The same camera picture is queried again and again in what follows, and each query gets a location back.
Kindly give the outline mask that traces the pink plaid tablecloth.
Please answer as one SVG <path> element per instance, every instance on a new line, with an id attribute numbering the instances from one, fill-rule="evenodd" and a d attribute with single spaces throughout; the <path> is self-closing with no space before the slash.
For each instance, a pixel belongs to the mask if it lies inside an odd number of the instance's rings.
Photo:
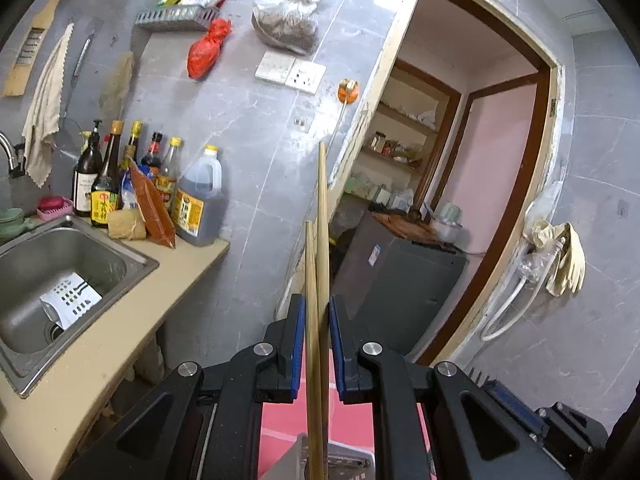
<path id="1" fill-rule="evenodd" d="M 328 365 L 324 391 L 319 372 L 300 375 L 300 391 L 292 404 L 267 404 L 260 428 L 258 477 L 301 479 L 307 434 L 323 431 L 323 439 L 340 451 L 372 456 L 375 451 L 373 415 L 369 403 L 345 405 L 338 398 L 333 365 Z"/>

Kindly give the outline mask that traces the white perforated utensil basket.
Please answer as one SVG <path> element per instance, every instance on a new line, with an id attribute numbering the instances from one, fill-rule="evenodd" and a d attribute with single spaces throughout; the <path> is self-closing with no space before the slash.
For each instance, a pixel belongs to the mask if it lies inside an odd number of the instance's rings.
<path id="1" fill-rule="evenodd" d="M 261 479 L 309 479 L 308 438 L 299 434 L 292 448 L 264 472 Z M 367 480 L 375 478 L 374 455 L 341 443 L 329 442 L 328 478 Z"/>

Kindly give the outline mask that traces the yellow rubber gloves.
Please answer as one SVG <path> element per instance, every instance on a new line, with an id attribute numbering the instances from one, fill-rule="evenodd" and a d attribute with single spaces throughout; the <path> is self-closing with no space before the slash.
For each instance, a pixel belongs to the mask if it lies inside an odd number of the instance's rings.
<path id="1" fill-rule="evenodd" d="M 586 256 L 574 226 L 564 222 L 558 226 L 544 219 L 536 220 L 528 232 L 529 241 L 537 248 L 550 250 L 549 270 L 544 272 L 544 286 L 553 297 L 564 292 L 577 295 L 586 275 Z"/>

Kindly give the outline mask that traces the grey washing machine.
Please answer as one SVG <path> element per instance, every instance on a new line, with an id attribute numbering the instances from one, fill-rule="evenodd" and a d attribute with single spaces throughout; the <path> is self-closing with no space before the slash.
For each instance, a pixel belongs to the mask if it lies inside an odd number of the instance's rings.
<path id="1" fill-rule="evenodd" d="M 367 211 L 332 284 L 348 316 L 406 356 L 445 304 L 466 266 L 463 252 L 441 242 L 394 234 Z"/>

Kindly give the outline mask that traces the orange snack pouch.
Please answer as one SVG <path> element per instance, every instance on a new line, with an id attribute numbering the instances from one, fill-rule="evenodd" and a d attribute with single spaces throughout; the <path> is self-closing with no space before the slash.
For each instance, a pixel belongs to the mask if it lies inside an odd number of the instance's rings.
<path id="1" fill-rule="evenodd" d="M 129 171 L 138 208 L 149 236 L 156 244 L 176 247 L 176 231 L 155 184 L 130 159 Z"/>

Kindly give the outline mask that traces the steel sink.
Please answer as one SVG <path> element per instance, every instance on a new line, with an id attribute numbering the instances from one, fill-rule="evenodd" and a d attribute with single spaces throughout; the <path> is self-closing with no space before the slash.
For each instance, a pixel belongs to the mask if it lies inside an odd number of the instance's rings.
<path id="1" fill-rule="evenodd" d="M 25 399 L 100 315 L 160 267 L 76 216 L 1 246 L 1 370 Z"/>

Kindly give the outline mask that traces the white pot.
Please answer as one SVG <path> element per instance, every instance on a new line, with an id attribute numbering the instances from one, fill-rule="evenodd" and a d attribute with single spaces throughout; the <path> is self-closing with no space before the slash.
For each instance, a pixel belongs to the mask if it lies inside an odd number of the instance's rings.
<path id="1" fill-rule="evenodd" d="M 454 244 L 462 231 L 460 216 L 461 209 L 457 205 L 443 204 L 439 213 L 431 218 L 430 227 L 443 243 Z"/>

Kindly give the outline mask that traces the chrome faucet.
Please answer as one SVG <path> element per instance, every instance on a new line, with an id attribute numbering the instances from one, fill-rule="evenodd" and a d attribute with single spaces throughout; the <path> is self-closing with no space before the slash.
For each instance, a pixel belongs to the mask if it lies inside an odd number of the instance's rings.
<path id="1" fill-rule="evenodd" d="M 25 144 L 12 144 L 9 138 L 0 132 L 0 145 L 8 159 L 9 176 L 13 179 L 24 177 L 25 171 Z"/>

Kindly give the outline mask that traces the hanging white towel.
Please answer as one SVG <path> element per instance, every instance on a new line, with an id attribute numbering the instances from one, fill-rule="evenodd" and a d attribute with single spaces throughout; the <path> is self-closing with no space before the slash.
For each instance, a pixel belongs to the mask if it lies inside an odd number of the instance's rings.
<path id="1" fill-rule="evenodd" d="M 60 128 L 65 63 L 74 27 L 73 22 L 66 26 L 44 64 L 23 127 L 25 171 L 38 188 L 52 170 L 53 137 Z"/>

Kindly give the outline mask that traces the red plastic bag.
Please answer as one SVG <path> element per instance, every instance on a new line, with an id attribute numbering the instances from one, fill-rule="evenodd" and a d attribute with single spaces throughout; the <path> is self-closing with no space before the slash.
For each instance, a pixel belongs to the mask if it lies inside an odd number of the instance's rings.
<path id="1" fill-rule="evenodd" d="M 186 71 L 191 79 L 202 79 L 213 68 L 231 29 L 230 20 L 215 18 L 206 34 L 192 44 L 186 60 Z"/>

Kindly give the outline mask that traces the wooden grater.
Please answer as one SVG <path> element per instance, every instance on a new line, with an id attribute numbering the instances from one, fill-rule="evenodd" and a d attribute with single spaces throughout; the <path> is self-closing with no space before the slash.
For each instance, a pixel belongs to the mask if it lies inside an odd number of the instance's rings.
<path id="1" fill-rule="evenodd" d="M 25 93 L 30 73 L 34 68 L 35 60 L 44 38 L 47 37 L 54 20 L 56 8 L 60 2 L 61 0 L 48 0 L 30 23 L 30 29 L 23 41 L 21 50 L 18 52 L 8 76 L 6 76 L 6 84 L 2 92 L 4 96 L 15 98 Z"/>

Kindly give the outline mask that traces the bag of dried goods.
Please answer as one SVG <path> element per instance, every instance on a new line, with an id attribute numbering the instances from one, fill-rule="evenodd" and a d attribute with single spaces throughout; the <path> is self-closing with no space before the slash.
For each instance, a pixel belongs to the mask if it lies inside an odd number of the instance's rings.
<path id="1" fill-rule="evenodd" d="M 322 1 L 255 0 L 252 26 L 267 46 L 311 55 L 319 43 L 319 23 L 314 14 Z"/>

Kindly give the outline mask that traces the orange wall hook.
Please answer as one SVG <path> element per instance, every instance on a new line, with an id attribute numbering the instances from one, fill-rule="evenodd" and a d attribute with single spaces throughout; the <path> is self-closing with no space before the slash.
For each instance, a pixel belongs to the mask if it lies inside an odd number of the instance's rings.
<path id="1" fill-rule="evenodd" d="M 344 105 L 355 103 L 359 96 L 359 82 L 343 78 L 338 84 L 337 99 Z"/>

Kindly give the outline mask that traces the white wall socket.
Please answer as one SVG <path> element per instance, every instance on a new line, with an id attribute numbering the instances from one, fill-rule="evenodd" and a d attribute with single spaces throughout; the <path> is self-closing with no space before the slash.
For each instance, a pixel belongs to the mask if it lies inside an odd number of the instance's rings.
<path id="1" fill-rule="evenodd" d="M 292 55 L 267 51 L 256 68 L 255 77 L 286 88 L 315 94 L 325 73 L 324 65 L 300 60 Z"/>

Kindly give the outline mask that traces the grey wall shelf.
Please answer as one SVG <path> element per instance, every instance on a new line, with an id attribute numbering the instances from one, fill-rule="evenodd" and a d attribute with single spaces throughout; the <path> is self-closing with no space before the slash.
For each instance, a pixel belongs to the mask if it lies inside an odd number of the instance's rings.
<path id="1" fill-rule="evenodd" d="M 218 15 L 216 6 L 160 6 L 140 12 L 134 24 L 150 32 L 199 32 L 207 30 Z"/>

